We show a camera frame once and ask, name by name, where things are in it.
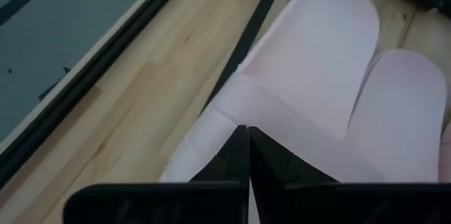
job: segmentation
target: slipper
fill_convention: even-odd
[[[446,127],[440,143],[438,181],[451,182],[451,123]]]
[[[446,104],[442,72],[412,51],[387,51],[356,104],[346,143],[384,182],[437,182]]]
[[[378,31],[369,0],[292,0],[200,115],[161,181],[190,180],[237,125],[259,127],[341,182],[379,181],[341,144]]]

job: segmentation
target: black plastic frame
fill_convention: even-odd
[[[0,155],[0,188],[25,164],[169,0],[146,0],[94,58]]]

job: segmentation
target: hardwood floor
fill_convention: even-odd
[[[259,0],[170,0],[0,191],[0,223],[60,223],[101,182],[156,182],[196,121]],[[451,80],[451,23],[407,0],[373,0],[379,50],[406,48]],[[289,0],[276,0],[259,33]]]

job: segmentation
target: white slipper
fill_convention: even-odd
[[[387,51],[355,107],[346,142],[384,182],[437,182],[445,78],[412,51]]]
[[[341,182],[379,181],[340,143],[378,30],[369,0],[292,0],[206,107],[161,181],[190,180],[241,124]]]
[[[451,123],[446,127],[440,143],[438,181],[451,182]]]

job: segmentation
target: wooden floor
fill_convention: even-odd
[[[0,223],[60,223],[64,202],[81,187],[157,181],[258,1],[170,0],[0,191]],[[259,36],[288,2],[275,1]],[[407,0],[373,2],[378,50],[421,52],[451,82],[451,21]]]

